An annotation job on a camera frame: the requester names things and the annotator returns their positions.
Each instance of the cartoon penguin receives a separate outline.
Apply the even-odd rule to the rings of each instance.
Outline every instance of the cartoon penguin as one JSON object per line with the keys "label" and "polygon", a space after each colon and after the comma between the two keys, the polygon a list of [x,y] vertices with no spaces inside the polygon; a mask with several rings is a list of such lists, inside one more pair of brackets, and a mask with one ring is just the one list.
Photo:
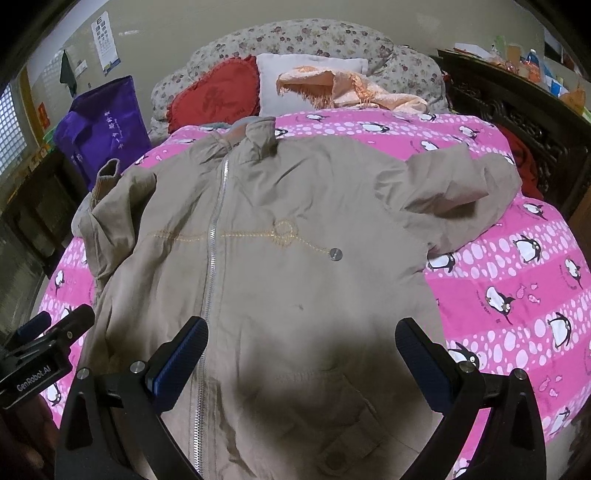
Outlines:
{"label": "cartoon penguin", "polygon": [[64,280],[64,271],[60,270],[57,275],[56,275],[56,279],[53,281],[54,284],[56,285],[56,293],[57,290],[59,290],[59,288],[66,283],[66,281]]}
{"label": "cartoon penguin", "polygon": [[523,208],[528,212],[540,217],[541,219],[546,220],[546,218],[544,218],[544,211],[542,210],[541,205],[535,205],[533,203],[524,203]]}
{"label": "cartoon penguin", "polygon": [[515,160],[513,160],[509,155],[503,155],[503,158],[509,162],[511,165],[513,165],[514,167],[517,166],[517,163],[515,163]]}
{"label": "cartoon penguin", "polygon": [[51,404],[52,407],[55,407],[59,402],[61,402],[61,392],[57,386],[57,383],[50,385],[45,390],[45,395],[47,401]]}
{"label": "cartoon penguin", "polygon": [[64,309],[61,311],[60,320],[66,318],[70,313],[72,313],[72,308],[69,305],[64,305]]}
{"label": "cartoon penguin", "polygon": [[489,287],[486,291],[486,302],[493,307],[497,312],[505,316],[505,320],[509,321],[509,313],[511,312],[511,302],[515,299],[513,297],[506,297],[502,293],[497,292],[494,287]]}
{"label": "cartoon penguin", "polygon": [[564,408],[564,411],[561,411],[556,415],[556,419],[552,424],[552,428],[550,429],[548,435],[555,434],[557,431],[560,430],[562,424],[566,421],[567,418],[570,417],[570,409],[568,407]]}
{"label": "cartoon penguin", "polygon": [[377,124],[375,122],[359,122],[366,132],[377,132],[379,134],[386,133],[390,130],[390,127],[385,125]]}
{"label": "cartoon penguin", "polygon": [[411,124],[412,123],[408,118],[406,118],[404,116],[394,115],[394,118],[397,118],[398,120],[402,120],[403,122],[406,122],[408,124]]}
{"label": "cartoon penguin", "polygon": [[480,360],[478,360],[478,357],[475,354],[473,354],[470,350],[468,350],[465,346],[463,346],[461,343],[455,343],[456,348],[450,348],[447,350],[447,353],[449,353],[449,355],[453,358],[453,361],[455,361],[455,363],[457,364],[460,362],[468,361],[474,364],[476,368],[480,368]]}
{"label": "cartoon penguin", "polygon": [[513,244],[519,250],[521,258],[523,258],[525,263],[529,263],[532,260],[540,260],[542,247],[536,240],[521,235],[521,240],[513,241]]}
{"label": "cartoon penguin", "polygon": [[324,120],[325,118],[328,118],[328,117],[324,116],[324,115],[320,115],[319,113],[308,113],[308,115],[306,115],[306,118],[308,120],[316,120],[318,122],[322,122],[322,120]]}
{"label": "cartoon penguin", "polygon": [[552,328],[552,336],[554,337],[554,346],[556,348],[569,344],[572,327],[567,317],[556,312],[556,318],[548,320],[548,325]]}
{"label": "cartoon penguin", "polygon": [[440,268],[446,269],[447,273],[451,273],[453,270],[454,265],[456,264],[456,259],[453,258],[452,254],[445,254],[440,255],[439,257],[430,258],[427,261],[427,267],[430,270],[439,270]]}
{"label": "cartoon penguin", "polygon": [[423,122],[433,122],[436,118],[437,115],[430,115],[429,113],[421,113],[418,116],[419,120],[422,120]]}
{"label": "cartoon penguin", "polygon": [[432,150],[439,150],[439,147],[435,144],[432,144],[430,141],[427,140],[423,140],[421,142],[421,146],[427,150],[428,152],[432,151]]}
{"label": "cartoon penguin", "polygon": [[578,266],[575,262],[573,262],[570,258],[564,260],[564,264],[566,265],[566,268],[569,271],[570,276],[577,281],[579,287],[583,288],[581,286],[581,267]]}
{"label": "cartoon penguin", "polygon": [[465,127],[464,125],[460,127],[460,132],[462,132],[464,135],[473,140],[475,140],[478,134],[480,133],[479,130],[473,130],[470,127]]}

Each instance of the metal snap button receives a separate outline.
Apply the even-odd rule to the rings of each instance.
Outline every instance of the metal snap button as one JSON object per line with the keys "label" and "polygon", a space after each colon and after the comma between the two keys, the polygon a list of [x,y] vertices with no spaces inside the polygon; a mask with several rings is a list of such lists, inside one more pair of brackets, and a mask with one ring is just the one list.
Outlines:
{"label": "metal snap button", "polygon": [[331,260],[338,262],[341,258],[343,258],[343,252],[338,248],[333,248],[329,252],[329,257]]}

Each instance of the pink bedsheet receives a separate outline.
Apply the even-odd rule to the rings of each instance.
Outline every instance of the pink bedsheet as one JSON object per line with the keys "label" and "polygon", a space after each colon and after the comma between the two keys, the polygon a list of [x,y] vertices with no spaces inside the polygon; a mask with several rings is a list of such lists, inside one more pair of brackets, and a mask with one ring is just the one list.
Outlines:
{"label": "pink bedsheet", "polygon": [[[463,115],[406,115],[338,109],[284,115],[278,138],[349,135],[396,158],[465,142],[473,157],[495,152],[512,162],[505,137],[491,124]],[[185,150],[207,129],[184,127],[138,159],[150,167]],[[573,234],[552,206],[518,194],[499,222],[474,242],[431,260],[425,277],[437,299],[447,348],[456,361],[482,372],[528,372],[546,441],[570,423],[591,385],[591,275]],[[72,240],[51,279],[40,310],[54,322],[92,302],[92,277],[81,239]],[[70,355],[76,365],[82,340]],[[73,372],[44,396],[59,424]],[[484,427],[481,411],[461,458],[472,457]]]}

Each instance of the embroidered stitching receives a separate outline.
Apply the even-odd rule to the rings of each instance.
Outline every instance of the embroidered stitching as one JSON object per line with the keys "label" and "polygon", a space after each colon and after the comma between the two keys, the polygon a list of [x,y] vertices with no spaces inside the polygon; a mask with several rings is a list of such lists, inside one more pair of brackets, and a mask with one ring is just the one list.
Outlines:
{"label": "embroidered stitching", "polygon": [[[187,243],[200,242],[207,238],[206,233],[201,233],[200,235],[183,235],[181,233],[173,234],[166,230],[158,230],[149,234],[149,236]],[[289,247],[294,240],[297,240],[318,253],[329,253],[329,249],[317,247],[300,237],[297,226],[290,220],[280,220],[273,226],[273,230],[262,232],[221,232],[220,238],[270,238],[273,243],[276,243],[280,247]]]}

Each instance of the purple bag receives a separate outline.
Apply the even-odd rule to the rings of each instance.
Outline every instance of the purple bag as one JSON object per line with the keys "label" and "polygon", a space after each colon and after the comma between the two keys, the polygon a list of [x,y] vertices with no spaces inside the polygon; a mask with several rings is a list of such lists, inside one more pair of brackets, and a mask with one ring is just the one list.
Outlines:
{"label": "purple bag", "polygon": [[74,99],[58,124],[54,142],[80,171],[89,190],[111,158],[121,170],[150,148],[131,76],[106,83]]}

